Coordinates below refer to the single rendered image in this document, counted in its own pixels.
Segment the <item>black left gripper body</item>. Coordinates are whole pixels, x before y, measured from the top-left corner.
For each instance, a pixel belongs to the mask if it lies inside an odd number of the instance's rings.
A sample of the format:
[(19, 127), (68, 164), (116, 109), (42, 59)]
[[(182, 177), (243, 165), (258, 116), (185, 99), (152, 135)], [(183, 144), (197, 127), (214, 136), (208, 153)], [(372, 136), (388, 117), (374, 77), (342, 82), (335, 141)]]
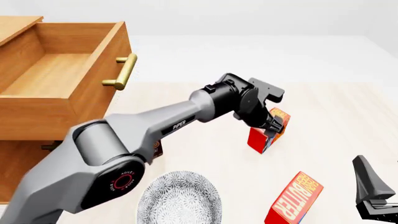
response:
[(284, 130), (284, 121), (279, 116), (270, 116), (267, 120), (266, 128), (267, 132), (273, 132), (281, 134)]

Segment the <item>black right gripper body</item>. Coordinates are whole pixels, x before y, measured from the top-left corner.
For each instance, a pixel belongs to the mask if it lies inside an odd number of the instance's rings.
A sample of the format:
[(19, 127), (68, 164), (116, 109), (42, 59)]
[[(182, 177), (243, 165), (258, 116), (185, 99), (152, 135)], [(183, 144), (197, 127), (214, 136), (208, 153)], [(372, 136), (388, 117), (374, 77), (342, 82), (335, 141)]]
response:
[(398, 203), (388, 204), (389, 196), (369, 200), (356, 197), (356, 208), (363, 220), (398, 221)]

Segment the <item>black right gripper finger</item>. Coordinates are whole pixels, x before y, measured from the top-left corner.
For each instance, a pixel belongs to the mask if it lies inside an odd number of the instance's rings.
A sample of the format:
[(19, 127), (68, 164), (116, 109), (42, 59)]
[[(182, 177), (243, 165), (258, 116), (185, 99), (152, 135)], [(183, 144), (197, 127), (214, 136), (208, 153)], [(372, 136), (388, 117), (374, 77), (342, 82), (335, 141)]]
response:
[(356, 203), (370, 200), (387, 200), (396, 194), (374, 171), (363, 155), (353, 159), (356, 176)]

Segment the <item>red butter box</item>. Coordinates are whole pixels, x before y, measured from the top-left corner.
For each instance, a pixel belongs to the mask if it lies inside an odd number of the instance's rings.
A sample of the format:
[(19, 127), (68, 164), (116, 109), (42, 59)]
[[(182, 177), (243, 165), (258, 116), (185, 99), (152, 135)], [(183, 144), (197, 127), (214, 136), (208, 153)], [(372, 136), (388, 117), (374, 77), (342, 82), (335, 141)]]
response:
[(323, 186), (300, 171), (274, 201), (264, 224), (300, 224)]
[(276, 133), (274, 138), (269, 139), (264, 135), (265, 129), (251, 128), (248, 136), (248, 145), (260, 154), (263, 154), (266, 149), (268, 149), (273, 143), (275, 143), (276, 140), (278, 140), (284, 134), (285, 129), (291, 118), (289, 114), (287, 114), (285, 111), (280, 110), (279, 108), (271, 109), (270, 114), (273, 116), (279, 116), (283, 119), (284, 130), (281, 134)]

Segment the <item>open wooden drawer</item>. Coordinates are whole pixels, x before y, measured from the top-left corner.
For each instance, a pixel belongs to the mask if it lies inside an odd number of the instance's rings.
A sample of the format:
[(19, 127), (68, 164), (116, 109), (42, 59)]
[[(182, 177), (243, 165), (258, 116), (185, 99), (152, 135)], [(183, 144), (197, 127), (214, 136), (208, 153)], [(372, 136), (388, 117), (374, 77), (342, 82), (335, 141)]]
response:
[(61, 140), (72, 126), (107, 111), (117, 90), (101, 82), (115, 80), (124, 65), (116, 58), (132, 53), (126, 24), (40, 22), (32, 29), (44, 56), (4, 93), (41, 100), (37, 137)]

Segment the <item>closed wooden drawer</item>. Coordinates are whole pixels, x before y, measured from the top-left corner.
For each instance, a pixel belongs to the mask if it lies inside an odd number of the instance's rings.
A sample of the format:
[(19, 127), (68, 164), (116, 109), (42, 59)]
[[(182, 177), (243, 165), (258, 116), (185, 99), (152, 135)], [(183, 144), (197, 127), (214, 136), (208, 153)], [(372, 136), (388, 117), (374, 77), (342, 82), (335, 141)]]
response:
[(4, 141), (0, 140), (0, 205), (11, 201), (19, 182), (27, 171), (45, 158), (50, 151), (41, 145), (62, 141)]

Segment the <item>wooden cabinet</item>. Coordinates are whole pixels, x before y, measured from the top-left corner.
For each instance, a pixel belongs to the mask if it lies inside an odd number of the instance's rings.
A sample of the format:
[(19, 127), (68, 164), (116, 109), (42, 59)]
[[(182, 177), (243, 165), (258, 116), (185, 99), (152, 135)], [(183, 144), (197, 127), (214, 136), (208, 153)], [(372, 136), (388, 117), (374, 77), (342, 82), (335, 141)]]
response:
[(4, 93), (22, 74), (44, 56), (32, 29), (42, 16), (0, 16), (0, 140), (38, 139), (44, 117), (41, 100)]

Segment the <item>black white patterned bowl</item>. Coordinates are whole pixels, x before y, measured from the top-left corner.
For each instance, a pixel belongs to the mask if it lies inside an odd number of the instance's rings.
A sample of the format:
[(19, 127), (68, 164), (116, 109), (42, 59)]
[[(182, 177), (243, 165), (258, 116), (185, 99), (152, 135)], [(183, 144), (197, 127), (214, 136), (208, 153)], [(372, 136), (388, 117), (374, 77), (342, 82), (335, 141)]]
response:
[(221, 224), (222, 203), (215, 186), (192, 171), (161, 175), (143, 191), (136, 224)]

